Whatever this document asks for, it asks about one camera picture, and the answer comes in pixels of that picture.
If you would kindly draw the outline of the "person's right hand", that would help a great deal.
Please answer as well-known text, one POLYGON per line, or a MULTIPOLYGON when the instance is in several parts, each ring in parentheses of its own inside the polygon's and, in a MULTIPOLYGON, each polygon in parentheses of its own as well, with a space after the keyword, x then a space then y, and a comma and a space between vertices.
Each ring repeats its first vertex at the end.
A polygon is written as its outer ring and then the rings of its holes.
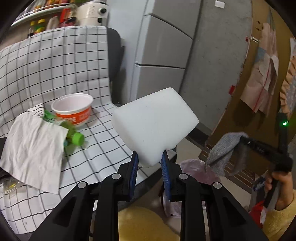
POLYGON ((283 211, 295 209, 295 190, 293 188, 292 172, 267 171, 265 176, 265 191, 270 193, 275 187, 267 210, 283 211))

